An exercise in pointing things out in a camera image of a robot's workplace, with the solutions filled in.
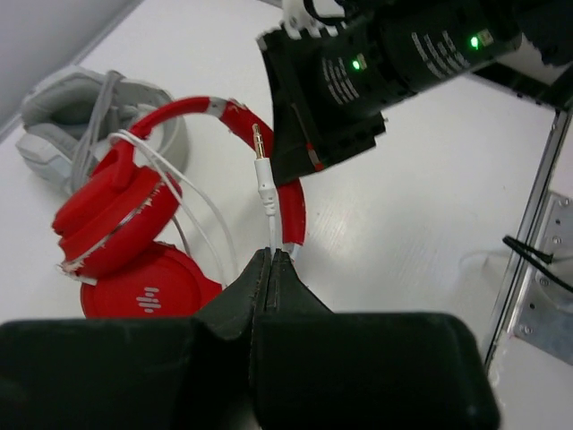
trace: white cable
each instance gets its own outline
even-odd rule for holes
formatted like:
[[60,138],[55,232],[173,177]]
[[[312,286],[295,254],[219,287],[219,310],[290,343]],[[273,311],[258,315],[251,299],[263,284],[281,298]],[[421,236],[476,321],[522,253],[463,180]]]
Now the white cable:
[[252,138],[257,159],[254,161],[254,169],[257,172],[259,184],[259,196],[265,215],[269,218],[269,246],[271,255],[277,251],[277,187],[270,168],[270,159],[265,157],[264,144],[261,131],[257,124],[252,126]]
[[175,224],[175,228],[177,228],[177,232],[179,233],[179,236],[181,237],[181,241],[183,242],[183,248],[185,250],[185,253],[187,254],[187,256],[191,257],[191,247],[189,246],[189,242],[187,242],[187,237],[185,237],[185,233],[183,232],[183,229],[181,228],[181,224],[179,224],[179,221],[177,220],[176,217],[173,217],[173,223]]
[[140,151],[143,153],[145,158],[149,160],[149,162],[151,163],[153,168],[155,168],[157,170],[157,172],[161,176],[161,179],[163,180],[163,182],[165,183],[167,188],[169,188],[169,191],[171,192],[171,194],[175,197],[177,202],[181,205],[181,207],[184,210],[187,217],[189,217],[189,219],[191,220],[191,222],[193,223],[195,228],[197,228],[197,231],[199,231],[199,234],[203,237],[203,240],[205,240],[205,242],[207,243],[207,246],[209,247],[211,254],[213,255],[213,258],[215,259],[215,263],[217,265],[217,270],[218,270],[218,274],[220,277],[221,285],[223,288],[225,288],[227,286],[227,283],[225,280],[225,271],[223,270],[223,262],[221,261],[221,258],[219,257],[217,250],[215,249],[215,246],[213,246],[213,244],[211,243],[211,241],[207,237],[205,230],[201,226],[200,222],[195,218],[192,211],[184,203],[183,199],[181,198],[181,195],[179,195],[179,193],[177,192],[177,190],[175,189],[175,187],[173,186],[173,184],[171,183],[171,181],[167,177],[166,173],[163,171],[163,169],[159,166],[159,164],[157,163],[157,161],[153,157],[153,155],[156,155],[157,153],[153,154],[153,152],[155,152],[155,151],[153,149],[151,149],[142,139],[140,139],[139,137],[135,136],[132,133],[126,132],[125,130],[122,130],[122,131],[117,132],[117,133],[111,133],[109,135],[109,137],[116,137],[119,139],[125,139],[128,142],[132,143],[133,145],[137,146],[140,149]]
[[290,253],[290,259],[295,262],[296,257],[298,257],[298,252],[301,250],[301,246],[299,244],[293,244],[293,251]]
[[90,171],[96,166],[97,160],[92,150],[99,140],[99,129],[104,118],[114,102],[115,85],[124,76],[115,70],[106,73],[98,97],[91,112],[88,128],[78,142],[77,151],[73,154],[72,175],[70,185],[73,192],[79,190],[88,182]]
[[270,254],[275,255],[277,251],[277,217],[269,217],[269,233],[270,233]]
[[143,139],[139,139],[137,136],[128,132],[127,130],[119,130],[119,132],[117,132],[117,133],[121,134],[129,142],[131,142],[133,139],[137,139],[138,144],[140,146],[142,146],[148,152],[153,154],[154,157],[156,157],[159,161],[161,161],[163,163],[163,165],[166,166],[175,176],[179,177],[179,179],[181,179],[183,182],[188,184],[189,187],[192,190],[194,190],[194,192],[196,192],[202,198],[202,200],[205,203],[207,203],[207,206],[210,207],[210,209],[213,212],[213,214],[215,215],[215,218],[217,219],[219,225],[221,226],[223,233],[225,234],[225,240],[227,241],[229,253],[231,253],[231,260],[233,263],[234,276],[238,277],[239,276],[239,267],[238,267],[238,259],[236,257],[235,244],[233,243],[233,237],[231,236],[231,231],[229,230],[229,227],[228,227],[227,223],[225,222],[225,219],[223,218],[223,214],[218,209],[217,205],[209,198],[209,196],[204,191],[202,191],[197,185],[195,185],[193,182],[191,182],[187,178],[187,176],[185,176],[183,173],[181,173],[179,170],[177,170],[175,168],[175,166],[173,166],[173,164],[171,164],[169,161],[167,161],[165,159],[165,157],[163,157],[156,150],[151,148]]

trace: metal bracket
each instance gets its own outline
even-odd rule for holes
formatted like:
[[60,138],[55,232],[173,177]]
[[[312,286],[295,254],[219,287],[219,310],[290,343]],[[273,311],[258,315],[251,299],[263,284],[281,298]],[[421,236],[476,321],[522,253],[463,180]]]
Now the metal bracket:
[[[549,270],[573,285],[573,200],[550,194],[535,247],[554,254]],[[514,334],[573,366],[573,293],[533,267],[525,277]]]

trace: white wall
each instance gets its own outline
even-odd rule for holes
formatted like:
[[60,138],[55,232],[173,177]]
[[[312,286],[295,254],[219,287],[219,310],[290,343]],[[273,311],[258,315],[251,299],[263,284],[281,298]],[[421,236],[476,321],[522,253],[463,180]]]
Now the white wall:
[[136,0],[2,0],[0,130],[23,95],[69,63]]

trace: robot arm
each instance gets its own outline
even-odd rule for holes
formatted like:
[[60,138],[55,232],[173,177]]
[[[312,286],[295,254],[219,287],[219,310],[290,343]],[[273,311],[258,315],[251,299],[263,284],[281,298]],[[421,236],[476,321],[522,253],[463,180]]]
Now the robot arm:
[[284,0],[260,37],[278,185],[375,146],[381,111],[519,48],[573,59],[570,0]]

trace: headphones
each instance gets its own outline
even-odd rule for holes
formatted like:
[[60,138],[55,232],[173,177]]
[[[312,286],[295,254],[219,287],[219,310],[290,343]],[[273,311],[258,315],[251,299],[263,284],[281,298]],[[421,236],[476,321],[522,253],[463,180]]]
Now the headphones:
[[[21,120],[27,133],[16,148],[34,173],[71,194],[78,188],[72,181],[77,169],[73,164],[84,145],[94,141],[89,149],[96,158],[89,154],[91,164],[85,178],[107,153],[110,133],[129,127],[171,101],[166,91],[125,79],[118,72],[104,75],[75,65],[66,67],[36,85],[22,102]],[[92,129],[95,136],[88,135]],[[151,136],[151,146],[184,171],[189,151],[184,120],[165,122]],[[136,162],[143,164],[140,158],[138,154]]]
[[[202,113],[217,117],[253,148],[258,125],[265,152],[272,154],[273,133],[253,112],[234,100],[180,99],[145,116],[130,129],[147,138],[153,127],[176,116]],[[87,317],[186,316],[221,292],[197,263],[155,237],[174,217],[178,202],[156,170],[136,166],[126,140],[113,146],[90,181],[58,211],[52,224],[61,237],[63,272],[84,280],[81,306]],[[181,187],[167,174],[181,195]],[[278,188],[283,243],[304,242],[306,211],[298,180]]]

